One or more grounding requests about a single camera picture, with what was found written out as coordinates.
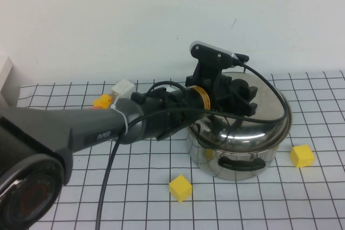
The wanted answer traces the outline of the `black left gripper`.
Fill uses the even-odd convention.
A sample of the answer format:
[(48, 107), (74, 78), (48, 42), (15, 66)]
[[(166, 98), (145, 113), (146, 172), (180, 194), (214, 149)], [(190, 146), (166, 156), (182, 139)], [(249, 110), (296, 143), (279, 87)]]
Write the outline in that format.
[(210, 88), (213, 107), (216, 111), (247, 117), (256, 114), (257, 104), (243, 102), (243, 99), (254, 99), (257, 91), (258, 88), (249, 86), (247, 81), (232, 80), (226, 75), (220, 75)]

